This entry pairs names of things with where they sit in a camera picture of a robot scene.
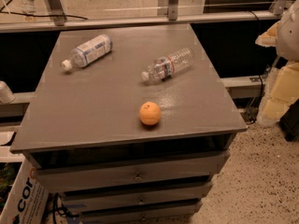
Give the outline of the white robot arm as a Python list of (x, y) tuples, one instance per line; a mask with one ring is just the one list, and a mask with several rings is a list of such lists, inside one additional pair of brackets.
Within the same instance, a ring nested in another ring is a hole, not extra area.
[(257, 121), (269, 127), (280, 121), (299, 99), (299, 0), (279, 21), (259, 35), (255, 44), (275, 47), (277, 56), (287, 61), (282, 68), (272, 68), (265, 82)]

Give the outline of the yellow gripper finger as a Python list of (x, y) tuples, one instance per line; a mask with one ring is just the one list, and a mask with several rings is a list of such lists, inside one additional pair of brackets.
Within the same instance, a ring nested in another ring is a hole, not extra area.
[(279, 22), (274, 23), (267, 31), (259, 35), (255, 44), (261, 47), (274, 47), (276, 45), (276, 39), (278, 35)]
[(265, 83), (257, 122), (269, 127), (287, 113), (299, 99), (299, 62), (288, 61), (280, 69), (272, 68)]

